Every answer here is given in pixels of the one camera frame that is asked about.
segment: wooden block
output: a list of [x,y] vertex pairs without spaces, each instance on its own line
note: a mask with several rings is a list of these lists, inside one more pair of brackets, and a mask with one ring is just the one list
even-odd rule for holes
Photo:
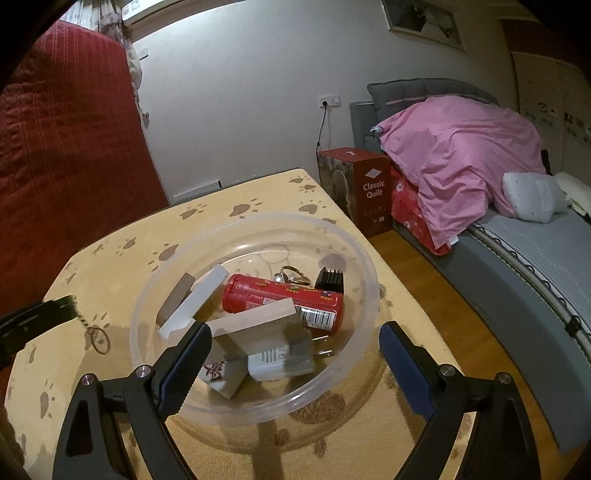
[[180,307],[184,299],[189,296],[194,283],[194,276],[188,273],[183,274],[156,314],[156,325],[159,327],[164,325],[164,322],[170,318],[174,311]]
[[283,299],[207,323],[212,350],[205,364],[232,360],[310,338],[292,299]]
[[168,340],[171,332],[192,325],[195,322],[193,315],[203,307],[203,304],[207,302],[209,297],[213,295],[213,292],[226,280],[228,275],[228,271],[221,265],[213,267],[211,272],[195,285],[193,291],[183,300],[178,309],[166,320],[164,325],[160,327],[158,333]]

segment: power outlet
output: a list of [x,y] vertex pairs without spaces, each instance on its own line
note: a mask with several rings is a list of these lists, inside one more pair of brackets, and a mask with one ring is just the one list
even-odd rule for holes
[[324,108],[322,102],[326,102],[328,106],[340,106],[340,96],[335,93],[331,93],[329,95],[318,95],[318,106],[320,108]]

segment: curtain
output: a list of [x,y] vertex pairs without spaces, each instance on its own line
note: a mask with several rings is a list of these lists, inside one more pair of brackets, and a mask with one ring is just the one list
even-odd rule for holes
[[101,33],[119,43],[126,51],[127,65],[134,87],[135,103],[144,122],[148,120],[139,104],[139,86],[142,83],[142,68],[139,57],[127,34],[121,17],[121,8],[113,0],[79,0],[61,17],[61,20]]

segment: yellow tablecloth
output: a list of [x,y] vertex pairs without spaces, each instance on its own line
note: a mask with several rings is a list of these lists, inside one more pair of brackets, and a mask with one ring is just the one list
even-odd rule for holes
[[[365,356],[347,378],[317,401],[284,418],[248,427],[202,426],[170,417],[167,426],[200,480],[391,480],[424,426],[414,415],[377,347],[377,327],[392,318],[438,363],[456,364],[435,327],[384,260],[304,171],[252,180],[172,207],[118,230],[74,255],[46,300],[75,295],[90,325],[111,340],[99,355],[73,320],[45,333],[15,360],[5,400],[8,420],[33,480],[50,479],[61,424],[79,378],[94,372],[127,376],[129,322],[147,281],[196,235],[267,212],[311,215],[351,233],[369,252],[381,283],[380,318]],[[442,478],[454,478],[466,448],[466,416]],[[135,439],[123,425],[138,478],[150,478]]]

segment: blue gripper pad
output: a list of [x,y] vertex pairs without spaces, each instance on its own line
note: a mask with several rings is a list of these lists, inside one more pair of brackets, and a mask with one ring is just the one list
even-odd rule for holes
[[211,330],[208,325],[196,322],[177,346],[167,349],[173,349],[178,358],[160,385],[158,415],[161,418],[175,415],[181,409],[211,348]]
[[413,412],[429,421],[435,412],[431,385],[387,323],[379,331],[379,349]]

